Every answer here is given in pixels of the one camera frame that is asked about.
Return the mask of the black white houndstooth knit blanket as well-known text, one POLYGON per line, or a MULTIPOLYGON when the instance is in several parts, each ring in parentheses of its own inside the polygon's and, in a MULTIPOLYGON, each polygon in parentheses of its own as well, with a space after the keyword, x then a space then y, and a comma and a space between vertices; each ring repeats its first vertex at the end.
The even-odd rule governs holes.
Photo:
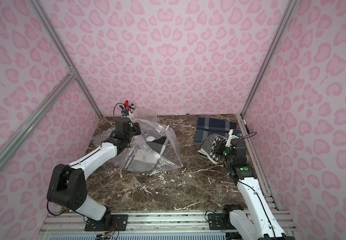
POLYGON ((209 135, 202 143, 198 153, 200 156, 210 160, 213 164, 218 165, 220 159, 224 158, 226 155, 226 143, 227 138, 221 135, 209 135))

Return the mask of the clear plastic vacuum bag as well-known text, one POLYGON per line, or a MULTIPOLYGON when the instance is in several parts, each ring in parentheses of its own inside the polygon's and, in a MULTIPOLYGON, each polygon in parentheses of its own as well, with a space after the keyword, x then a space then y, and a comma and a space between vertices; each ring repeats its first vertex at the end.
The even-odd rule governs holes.
POLYGON ((108 162, 136 173, 168 172, 183 167, 175 131, 159 122, 155 113, 136 108, 132 122, 140 124, 141 134, 132 138, 130 147, 108 162))

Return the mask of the navy plaid blanket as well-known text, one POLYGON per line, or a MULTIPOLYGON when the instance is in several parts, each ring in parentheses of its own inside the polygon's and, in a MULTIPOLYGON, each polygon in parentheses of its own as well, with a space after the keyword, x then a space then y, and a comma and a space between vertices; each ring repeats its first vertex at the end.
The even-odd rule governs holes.
POLYGON ((237 123, 214 118, 198 118, 195 131, 195 142, 202 143, 212 134, 228 137, 231 129, 236 130, 237 123))

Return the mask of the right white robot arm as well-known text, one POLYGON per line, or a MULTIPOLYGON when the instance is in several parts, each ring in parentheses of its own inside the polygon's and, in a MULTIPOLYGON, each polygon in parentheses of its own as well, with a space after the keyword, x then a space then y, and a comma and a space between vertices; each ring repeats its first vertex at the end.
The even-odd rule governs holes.
POLYGON ((226 205, 223 209, 224 224, 234 227, 242 240, 293 240, 286 234, 271 212, 262 193, 254 169, 247 164, 247 148, 243 140, 230 136, 217 146, 216 153, 224 160, 224 166, 238 191, 242 194, 249 215, 240 205, 226 205))

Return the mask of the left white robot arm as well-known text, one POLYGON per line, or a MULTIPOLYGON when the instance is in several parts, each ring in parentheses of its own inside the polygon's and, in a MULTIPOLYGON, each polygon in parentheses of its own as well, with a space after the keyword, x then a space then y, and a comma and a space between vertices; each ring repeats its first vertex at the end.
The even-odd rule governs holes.
POLYGON ((48 203, 70 209, 89 220, 110 225, 111 212, 87 193, 86 180, 99 167, 130 147, 134 136, 141 134, 139 123, 130 118, 115 121, 115 130, 86 156, 69 163, 58 164, 51 176, 47 193, 48 203))

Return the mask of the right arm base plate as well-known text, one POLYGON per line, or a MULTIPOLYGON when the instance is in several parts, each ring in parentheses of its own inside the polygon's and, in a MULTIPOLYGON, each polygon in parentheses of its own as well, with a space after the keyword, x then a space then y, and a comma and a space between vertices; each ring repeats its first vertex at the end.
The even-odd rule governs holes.
POLYGON ((217 213, 214 211, 205 212, 205 220, 209 224, 210 230, 236 230, 230 223, 225 221, 222 213, 217 213))

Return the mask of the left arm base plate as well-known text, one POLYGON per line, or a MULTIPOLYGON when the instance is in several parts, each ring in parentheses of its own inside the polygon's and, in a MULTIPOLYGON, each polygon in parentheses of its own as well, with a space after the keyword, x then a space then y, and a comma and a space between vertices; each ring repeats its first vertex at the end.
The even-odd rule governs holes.
POLYGON ((125 231, 129 215, 108 213, 99 221, 88 218, 84 230, 86 232, 109 232, 114 229, 125 231))

